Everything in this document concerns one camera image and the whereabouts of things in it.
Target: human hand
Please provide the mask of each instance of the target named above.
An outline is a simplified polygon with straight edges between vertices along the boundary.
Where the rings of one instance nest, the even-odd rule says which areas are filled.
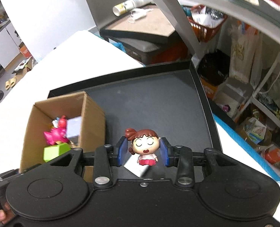
[[[3,224],[9,222],[15,215],[12,212],[11,208],[9,207],[9,203],[4,204],[4,210],[0,210],[0,222]]]

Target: black tray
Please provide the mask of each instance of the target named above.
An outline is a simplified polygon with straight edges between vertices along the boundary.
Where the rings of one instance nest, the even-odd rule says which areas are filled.
[[[51,90],[49,98],[84,90],[105,111],[106,144],[115,145],[127,128],[152,129],[172,145],[195,152],[213,147],[222,152],[204,89],[189,61],[156,64],[108,74]],[[145,178],[172,178],[175,168],[161,163]],[[114,177],[137,178],[125,168]],[[202,180],[199,169],[196,180]]]

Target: door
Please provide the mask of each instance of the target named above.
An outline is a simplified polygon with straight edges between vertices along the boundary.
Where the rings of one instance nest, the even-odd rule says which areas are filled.
[[[8,31],[3,29],[0,32],[0,64],[3,68],[19,54],[19,49],[9,35]]]
[[[20,39],[17,37],[17,35],[15,34],[15,28],[13,27],[12,23],[9,23],[6,26],[6,30],[8,31],[9,35],[11,36],[11,38],[13,39],[13,41],[15,42],[15,44],[17,45],[17,47],[19,47],[19,45],[21,44]]]

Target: green block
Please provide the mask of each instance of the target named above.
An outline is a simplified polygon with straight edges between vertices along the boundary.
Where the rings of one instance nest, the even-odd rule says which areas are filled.
[[[65,142],[61,144],[45,147],[43,150],[43,160],[45,162],[48,162],[70,150],[71,148]]]

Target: orange basket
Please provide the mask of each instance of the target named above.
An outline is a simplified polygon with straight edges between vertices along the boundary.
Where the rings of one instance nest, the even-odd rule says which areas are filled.
[[[190,11],[191,11],[191,13],[198,13],[204,7],[205,7],[205,5],[193,6],[192,8],[190,8]],[[217,27],[215,27],[215,28],[209,28],[209,27],[200,25],[200,24],[194,22],[191,17],[187,17],[187,18],[188,18],[188,21],[190,22],[190,24],[192,26],[192,29],[195,32],[195,35],[198,38],[198,40],[200,42],[206,43],[206,42],[210,41],[211,39],[213,39],[213,37],[220,30],[222,24],[226,21],[228,16],[227,16],[227,14],[224,14],[223,21]]]

